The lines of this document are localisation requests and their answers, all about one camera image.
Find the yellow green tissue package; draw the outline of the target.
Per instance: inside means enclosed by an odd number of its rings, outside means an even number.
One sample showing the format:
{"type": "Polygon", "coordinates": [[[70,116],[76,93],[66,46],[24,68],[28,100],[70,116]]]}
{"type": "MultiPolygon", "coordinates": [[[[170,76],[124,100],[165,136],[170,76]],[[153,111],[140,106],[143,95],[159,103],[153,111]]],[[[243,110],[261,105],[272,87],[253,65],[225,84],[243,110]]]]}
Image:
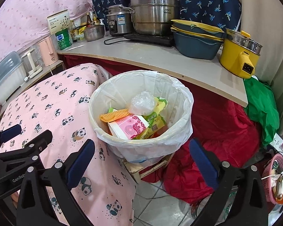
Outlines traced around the yellow green tissue package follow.
{"type": "Polygon", "coordinates": [[[164,110],[168,104],[167,100],[161,97],[157,97],[157,105],[154,111],[148,116],[142,116],[149,126],[141,134],[134,139],[149,139],[155,136],[155,133],[166,125],[166,121],[160,115],[160,112],[164,110]]]}

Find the white lined trash bin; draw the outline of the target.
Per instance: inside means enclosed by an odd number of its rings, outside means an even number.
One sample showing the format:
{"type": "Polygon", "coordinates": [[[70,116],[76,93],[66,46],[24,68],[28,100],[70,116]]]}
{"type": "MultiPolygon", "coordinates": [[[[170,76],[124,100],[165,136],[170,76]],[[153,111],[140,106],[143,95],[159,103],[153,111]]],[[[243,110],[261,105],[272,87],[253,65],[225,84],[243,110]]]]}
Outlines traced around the white lined trash bin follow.
{"type": "Polygon", "coordinates": [[[101,84],[89,102],[97,137],[131,163],[177,151],[192,135],[194,98],[178,79],[156,71],[121,73],[101,84]]]}

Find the pink plastic basket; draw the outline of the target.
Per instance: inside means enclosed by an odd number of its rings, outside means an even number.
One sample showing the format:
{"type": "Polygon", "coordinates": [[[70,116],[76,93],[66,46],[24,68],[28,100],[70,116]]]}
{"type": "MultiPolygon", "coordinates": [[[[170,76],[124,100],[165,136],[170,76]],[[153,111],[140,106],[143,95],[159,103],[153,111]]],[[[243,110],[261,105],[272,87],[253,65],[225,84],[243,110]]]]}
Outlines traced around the pink plastic basket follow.
{"type": "Polygon", "coordinates": [[[277,153],[264,166],[264,171],[262,174],[262,185],[266,200],[274,205],[277,204],[275,192],[277,179],[280,177],[280,173],[283,173],[283,155],[281,153],[277,153]]]}

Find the small yellow foam net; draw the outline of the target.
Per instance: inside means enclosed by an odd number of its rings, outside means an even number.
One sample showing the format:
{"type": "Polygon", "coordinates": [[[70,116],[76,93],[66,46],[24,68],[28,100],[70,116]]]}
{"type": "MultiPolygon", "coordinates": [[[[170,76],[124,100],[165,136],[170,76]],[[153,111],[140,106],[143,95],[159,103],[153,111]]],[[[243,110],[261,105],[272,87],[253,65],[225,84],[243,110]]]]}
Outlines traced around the small yellow foam net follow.
{"type": "Polygon", "coordinates": [[[121,110],[117,110],[117,111],[112,111],[110,113],[107,114],[101,114],[100,115],[100,120],[105,122],[105,123],[110,123],[110,122],[114,122],[116,120],[125,118],[127,116],[129,116],[131,113],[129,112],[129,109],[121,109],[121,110]]]}

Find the glass electric kettle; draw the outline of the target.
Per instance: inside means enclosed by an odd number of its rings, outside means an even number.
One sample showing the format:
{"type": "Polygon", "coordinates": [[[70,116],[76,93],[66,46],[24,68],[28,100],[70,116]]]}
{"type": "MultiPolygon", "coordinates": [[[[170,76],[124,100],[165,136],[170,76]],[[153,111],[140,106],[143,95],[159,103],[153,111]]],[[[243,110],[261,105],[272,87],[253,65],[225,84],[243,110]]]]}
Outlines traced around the glass electric kettle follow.
{"type": "Polygon", "coordinates": [[[27,77],[29,79],[34,78],[43,71],[43,68],[37,59],[36,50],[34,48],[24,52],[20,59],[24,64],[24,68],[27,71],[27,77]]]}

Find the green cloth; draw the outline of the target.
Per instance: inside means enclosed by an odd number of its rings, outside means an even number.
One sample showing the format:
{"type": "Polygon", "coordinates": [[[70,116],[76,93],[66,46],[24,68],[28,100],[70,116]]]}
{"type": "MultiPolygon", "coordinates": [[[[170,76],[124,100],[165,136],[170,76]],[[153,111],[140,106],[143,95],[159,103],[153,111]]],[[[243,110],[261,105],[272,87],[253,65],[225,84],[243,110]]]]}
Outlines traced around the green cloth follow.
{"type": "Polygon", "coordinates": [[[261,125],[261,143],[265,147],[273,141],[280,127],[280,115],[274,93],[270,85],[253,77],[244,80],[244,87],[248,100],[244,111],[250,120],[261,125]]]}

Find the pink electric kettle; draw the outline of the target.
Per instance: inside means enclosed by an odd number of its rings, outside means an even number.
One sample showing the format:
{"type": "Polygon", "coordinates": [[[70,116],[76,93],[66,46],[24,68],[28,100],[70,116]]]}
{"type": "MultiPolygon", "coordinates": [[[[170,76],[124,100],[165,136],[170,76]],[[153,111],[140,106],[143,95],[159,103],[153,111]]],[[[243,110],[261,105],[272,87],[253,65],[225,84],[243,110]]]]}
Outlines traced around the pink electric kettle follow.
{"type": "Polygon", "coordinates": [[[58,61],[58,54],[50,36],[44,38],[38,43],[44,65],[50,66],[58,61]]]}

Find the green tin can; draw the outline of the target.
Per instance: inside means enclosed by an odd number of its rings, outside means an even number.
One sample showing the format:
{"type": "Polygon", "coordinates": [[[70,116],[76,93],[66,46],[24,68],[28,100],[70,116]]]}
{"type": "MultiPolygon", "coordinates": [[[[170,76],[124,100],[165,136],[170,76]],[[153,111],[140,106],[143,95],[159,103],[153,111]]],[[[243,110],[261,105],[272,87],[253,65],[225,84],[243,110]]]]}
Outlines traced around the green tin can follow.
{"type": "Polygon", "coordinates": [[[55,37],[60,50],[64,50],[72,45],[72,38],[68,29],[55,33],[55,37]]]}

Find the white cardboard box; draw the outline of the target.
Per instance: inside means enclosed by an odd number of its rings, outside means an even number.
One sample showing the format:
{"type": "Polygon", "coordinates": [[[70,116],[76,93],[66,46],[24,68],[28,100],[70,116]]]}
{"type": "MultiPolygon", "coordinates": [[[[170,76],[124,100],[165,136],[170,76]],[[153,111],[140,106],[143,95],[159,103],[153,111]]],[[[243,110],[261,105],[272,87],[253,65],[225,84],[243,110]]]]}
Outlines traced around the white cardboard box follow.
{"type": "Polygon", "coordinates": [[[50,35],[70,27],[71,20],[68,10],[63,10],[47,17],[50,35]]]}

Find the yellow electric pot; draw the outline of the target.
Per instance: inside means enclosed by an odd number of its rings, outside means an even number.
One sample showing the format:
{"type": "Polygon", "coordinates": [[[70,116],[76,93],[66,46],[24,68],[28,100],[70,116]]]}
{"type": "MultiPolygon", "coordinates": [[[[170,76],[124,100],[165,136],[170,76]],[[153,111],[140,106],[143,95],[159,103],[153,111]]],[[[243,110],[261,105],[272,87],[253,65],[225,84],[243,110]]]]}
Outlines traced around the yellow electric pot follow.
{"type": "Polygon", "coordinates": [[[227,29],[220,64],[232,74],[249,79],[255,74],[262,48],[245,31],[227,29]]]}

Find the steel rice cooker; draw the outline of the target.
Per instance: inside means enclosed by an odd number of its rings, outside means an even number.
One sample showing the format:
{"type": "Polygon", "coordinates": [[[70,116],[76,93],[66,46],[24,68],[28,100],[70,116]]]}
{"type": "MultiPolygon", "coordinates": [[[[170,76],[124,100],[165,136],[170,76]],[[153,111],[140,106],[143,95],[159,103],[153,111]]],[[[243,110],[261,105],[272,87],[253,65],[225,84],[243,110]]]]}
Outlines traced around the steel rice cooker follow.
{"type": "Polygon", "coordinates": [[[131,14],[133,10],[123,5],[113,5],[107,8],[107,21],[111,36],[122,36],[133,33],[131,14]]]}

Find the dark blue basin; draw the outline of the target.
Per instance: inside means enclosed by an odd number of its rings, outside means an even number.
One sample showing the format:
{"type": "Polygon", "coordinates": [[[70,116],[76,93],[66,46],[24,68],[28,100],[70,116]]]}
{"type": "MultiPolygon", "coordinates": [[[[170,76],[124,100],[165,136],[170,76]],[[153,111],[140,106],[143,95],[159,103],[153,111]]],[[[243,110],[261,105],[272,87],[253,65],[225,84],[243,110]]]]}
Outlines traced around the dark blue basin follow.
{"type": "Polygon", "coordinates": [[[215,26],[181,19],[171,20],[176,49],[189,58],[212,60],[224,42],[225,32],[215,26]]]}

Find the black induction cooktop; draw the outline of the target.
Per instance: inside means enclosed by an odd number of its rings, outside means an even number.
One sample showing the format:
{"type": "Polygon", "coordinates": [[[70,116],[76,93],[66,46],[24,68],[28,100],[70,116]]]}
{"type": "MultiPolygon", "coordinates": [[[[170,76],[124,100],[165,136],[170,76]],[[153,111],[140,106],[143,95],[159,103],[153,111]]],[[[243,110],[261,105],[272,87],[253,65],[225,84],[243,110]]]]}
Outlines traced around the black induction cooktop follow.
{"type": "Polygon", "coordinates": [[[173,37],[168,36],[142,35],[137,33],[130,33],[124,35],[124,38],[135,42],[156,44],[164,47],[172,47],[175,45],[173,37]]]}

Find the large steel steamer pot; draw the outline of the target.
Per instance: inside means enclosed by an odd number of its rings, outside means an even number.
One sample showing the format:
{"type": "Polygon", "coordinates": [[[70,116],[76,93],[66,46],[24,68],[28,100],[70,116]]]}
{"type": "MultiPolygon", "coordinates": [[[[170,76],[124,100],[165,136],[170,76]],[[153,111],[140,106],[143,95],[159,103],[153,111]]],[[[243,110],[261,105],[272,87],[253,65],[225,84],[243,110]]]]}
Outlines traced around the large steel steamer pot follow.
{"type": "Polygon", "coordinates": [[[136,33],[165,36],[171,33],[173,19],[180,15],[180,0],[130,0],[136,33]]]}

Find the blue patterned curtain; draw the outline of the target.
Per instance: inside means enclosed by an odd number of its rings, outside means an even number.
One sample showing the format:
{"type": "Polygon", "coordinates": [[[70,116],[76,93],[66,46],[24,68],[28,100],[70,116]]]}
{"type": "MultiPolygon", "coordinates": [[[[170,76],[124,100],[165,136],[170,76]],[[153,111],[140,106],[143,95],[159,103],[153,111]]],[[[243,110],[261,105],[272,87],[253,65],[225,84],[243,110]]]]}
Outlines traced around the blue patterned curtain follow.
{"type": "MultiPolygon", "coordinates": [[[[120,5],[120,0],[92,0],[96,15],[107,16],[109,6],[120,5]]],[[[201,22],[222,30],[238,30],[241,22],[242,5],[238,0],[180,0],[180,19],[201,22]]]]}

